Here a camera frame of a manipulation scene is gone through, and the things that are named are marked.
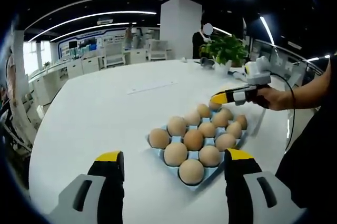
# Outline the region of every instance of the ceiling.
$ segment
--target ceiling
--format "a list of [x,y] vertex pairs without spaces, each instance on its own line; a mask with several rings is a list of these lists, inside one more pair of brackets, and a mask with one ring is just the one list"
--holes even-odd
[[[26,29],[49,12],[83,0],[19,0],[18,28]],[[29,40],[40,31],[64,21],[101,12],[150,11],[156,15],[115,14],[114,23],[137,22],[137,26],[158,27],[161,4],[168,0],[95,0],[82,2],[54,12],[30,26],[25,32]],[[192,0],[203,5],[209,22],[220,29],[240,36],[242,17],[249,35],[270,42],[259,20],[263,15],[275,43],[306,58],[334,53],[337,50],[337,29],[334,0]],[[95,26],[98,17],[71,22],[53,29],[38,39],[50,40],[74,30]],[[288,45],[298,44],[301,50]]]

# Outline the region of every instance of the person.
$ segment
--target person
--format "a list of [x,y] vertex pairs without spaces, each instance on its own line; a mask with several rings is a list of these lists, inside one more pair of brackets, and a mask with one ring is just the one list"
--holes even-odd
[[132,24],[125,31],[125,49],[132,48]]
[[201,29],[198,32],[195,32],[192,37],[192,44],[193,44],[193,59],[200,59],[201,57],[208,55],[203,55],[200,53],[200,46],[211,41],[210,37],[207,36],[204,31],[203,27],[207,22],[202,18],[201,19]]
[[15,128],[15,131],[21,140],[23,140],[26,145],[31,145],[34,143],[36,129],[29,121],[22,100],[20,97],[18,97],[18,92],[16,89],[15,64],[11,49],[9,49],[8,59],[6,62],[6,83],[9,106],[13,116],[13,127]]
[[336,90],[337,56],[332,56],[320,77],[293,90],[294,98],[291,91],[273,88],[260,89],[257,94],[269,101],[269,109],[276,111],[321,106],[286,152],[275,174],[291,190],[292,200],[300,208],[307,208],[312,219],[322,218],[329,204],[334,205],[332,190],[335,185],[331,183],[335,181],[336,164],[333,158]]

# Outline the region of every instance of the green leaves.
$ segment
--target green leaves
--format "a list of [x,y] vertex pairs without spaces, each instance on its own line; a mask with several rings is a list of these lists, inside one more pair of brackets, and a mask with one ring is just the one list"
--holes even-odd
[[240,63],[247,55],[247,50],[241,41],[233,36],[212,36],[212,42],[201,46],[201,51],[214,56],[219,64],[226,64],[228,60]]

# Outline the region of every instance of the window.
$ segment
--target window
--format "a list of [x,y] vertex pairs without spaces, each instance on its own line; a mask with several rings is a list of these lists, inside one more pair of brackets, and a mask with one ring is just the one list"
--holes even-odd
[[41,41],[41,61],[42,66],[47,62],[52,62],[52,51],[49,41]]
[[38,70],[36,43],[23,43],[23,62],[26,74],[30,75],[32,72]]

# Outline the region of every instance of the hand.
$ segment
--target hand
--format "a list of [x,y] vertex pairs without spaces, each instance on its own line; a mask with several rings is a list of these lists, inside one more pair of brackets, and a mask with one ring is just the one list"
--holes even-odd
[[257,96],[262,96],[269,102],[269,109],[280,111],[286,109],[284,91],[278,91],[274,88],[262,88],[257,91]]
[[13,106],[16,107],[17,106],[17,102],[16,102],[16,99],[13,97],[12,99],[12,103],[13,103]]

